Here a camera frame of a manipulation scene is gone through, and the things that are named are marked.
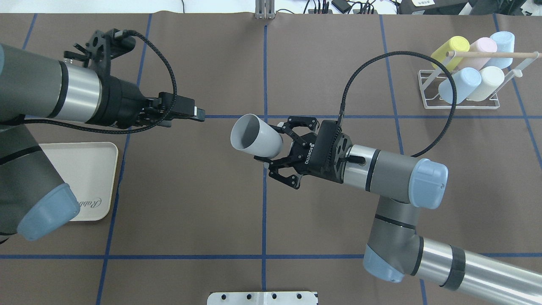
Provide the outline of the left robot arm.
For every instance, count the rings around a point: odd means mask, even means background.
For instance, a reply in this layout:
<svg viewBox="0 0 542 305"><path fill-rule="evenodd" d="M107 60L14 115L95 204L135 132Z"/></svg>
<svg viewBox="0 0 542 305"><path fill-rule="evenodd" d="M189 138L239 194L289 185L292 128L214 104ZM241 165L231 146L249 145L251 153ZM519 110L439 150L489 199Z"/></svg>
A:
<svg viewBox="0 0 542 305"><path fill-rule="evenodd" d="M110 74L111 60L123 51L105 43L54 58L1 44L1 235L35 241L80 212L70 186L27 129L49 118L118 129L152 127L163 121L203 122L205 111L190 98L161 92L147 98L138 86Z"/></svg>

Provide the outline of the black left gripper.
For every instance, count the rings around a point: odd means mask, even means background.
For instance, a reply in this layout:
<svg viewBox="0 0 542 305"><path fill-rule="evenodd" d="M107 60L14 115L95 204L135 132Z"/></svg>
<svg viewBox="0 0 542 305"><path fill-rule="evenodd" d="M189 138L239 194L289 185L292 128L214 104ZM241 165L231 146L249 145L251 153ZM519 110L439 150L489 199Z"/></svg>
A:
<svg viewBox="0 0 542 305"><path fill-rule="evenodd" d="M191 119L205 122L205 110L195 106L195 101L181 95L161 92L157 98L147 98L138 86L116 77L103 81L102 97L97 109L97 125L127 129L149 126L171 110L160 126L170 127L170 120Z"/></svg>

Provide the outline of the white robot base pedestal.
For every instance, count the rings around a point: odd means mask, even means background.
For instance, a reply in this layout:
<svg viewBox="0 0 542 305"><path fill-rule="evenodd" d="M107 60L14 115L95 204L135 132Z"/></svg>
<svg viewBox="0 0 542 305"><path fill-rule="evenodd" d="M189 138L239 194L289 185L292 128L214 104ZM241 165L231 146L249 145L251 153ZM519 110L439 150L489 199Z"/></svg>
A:
<svg viewBox="0 0 542 305"><path fill-rule="evenodd" d="M216 292L207 305L318 305L317 292L312 291L245 291Z"/></svg>

